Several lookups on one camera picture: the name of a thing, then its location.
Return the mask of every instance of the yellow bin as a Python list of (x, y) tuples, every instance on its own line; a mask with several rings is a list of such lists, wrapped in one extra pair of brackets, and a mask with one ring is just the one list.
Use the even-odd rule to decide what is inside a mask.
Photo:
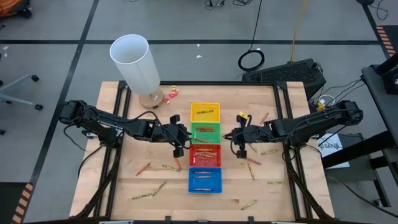
[(220, 122), (219, 103), (191, 103), (191, 122)]

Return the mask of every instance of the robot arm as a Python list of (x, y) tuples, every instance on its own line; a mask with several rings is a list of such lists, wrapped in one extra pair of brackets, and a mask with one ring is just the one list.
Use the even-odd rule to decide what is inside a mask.
[[(155, 119), (139, 119), (146, 113), (152, 113)], [(167, 142), (175, 147), (174, 157), (184, 155), (185, 142), (191, 135), (180, 121), (179, 115), (170, 118), (170, 124), (162, 124), (155, 113), (147, 111), (134, 119), (101, 111), (84, 101), (71, 100), (65, 102), (59, 121), (69, 126), (82, 127), (98, 136), (100, 143), (107, 147), (117, 146), (118, 130), (140, 141)]]
[(356, 125), (363, 119), (363, 112), (355, 102), (341, 101), (325, 110), (318, 111), (295, 119), (277, 119), (267, 121), (264, 126), (248, 125), (247, 119), (237, 116), (240, 128), (234, 128), (231, 133), (225, 135), (225, 139), (231, 140), (239, 146), (237, 158), (246, 158), (245, 144), (255, 142), (286, 142), (293, 147), (300, 147), (311, 136), (332, 128), (336, 125)]

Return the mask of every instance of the orange warning tape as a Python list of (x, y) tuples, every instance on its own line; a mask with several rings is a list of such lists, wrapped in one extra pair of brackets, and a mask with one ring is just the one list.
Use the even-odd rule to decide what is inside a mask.
[(383, 41), (384, 47), (387, 49), (387, 53), (391, 56), (393, 56), (396, 51), (394, 50), (394, 47), (392, 46), (390, 40), (388, 39), (388, 36), (386, 34), (386, 31), (384, 31), (383, 26), (377, 26), (376, 27), (377, 32), (379, 33), (379, 36), (381, 40)]
[(29, 204), (30, 196), (33, 193), (34, 186), (30, 183), (27, 183), (25, 189), (21, 193), (21, 197), (19, 199), (19, 204), (15, 209), (15, 214), (12, 217), (13, 223), (22, 223), (24, 220), (24, 215), (26, 214), (27, 206)]

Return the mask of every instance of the plastic bin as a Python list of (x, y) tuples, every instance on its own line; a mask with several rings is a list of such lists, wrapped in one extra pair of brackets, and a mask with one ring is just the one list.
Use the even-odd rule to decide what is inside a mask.
[(191, 103), (191, 122), (220, 122), (219, 103)]
[[(198, 149), (210, 149), (212, 151), (198, 151)], [(220, 167), (221, 146), (217, 144), (192, 144), (189, 165), (194, 167)]]
[(189, 168), (189, 193), (214, 194), (223, 191), (221, 168), (218, 167), (190, 167)]
[[(214, 131), (199, 131), (198, 128), (210, 128)], [(221, 144), (220, 123), (192, 123), (191, 133), (193, 138), (202, 139), (207, 142), (200, 142), (192, 139), (192, 144)]]

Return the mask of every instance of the chair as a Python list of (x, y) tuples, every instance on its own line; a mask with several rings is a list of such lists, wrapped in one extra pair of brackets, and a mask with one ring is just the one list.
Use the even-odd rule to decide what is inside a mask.
[[(22, 100), (22, 99), (19, 99), (19, 98), (15, 98), (15, 97), (7, 96), (7, 95), (3, 94), (4, 90), (6, 90), (7, 88), (10, 88), (10, 87), (20, 83), (21, 81), (23, 81), (23, 80), (25, 80), (27, 78), (30, 78), (33, 82), (37, 82), (39, 80), (38, 76), (36, 76), (36, 75), (25, 75), (25, 76), (15, 80), (15, 81), (13, 81), (12, 83), (10, 83), (8, 85), (5, 85), (5, 86), (3, 86), (3, 82), (0, 80), (0, 86), (3, 86), (3, 87), (0, 87), (0, 101), (3, 101), (5, 103), (7, 103), (7, 104), (11, 104), (12, 102), (18, 102), (18, 103), (24, 103), (24, 104), (27, 104), (27, 105), (35, 105), (35, 109), (36, 110), (42, 110), (43, 109), (42, 105), (35, 104), (33, 102), (30, 102), (30, 101)], [(5, 130), (0, 129), (0, 135), (4, 135), (5, 133), (6, 133)]]

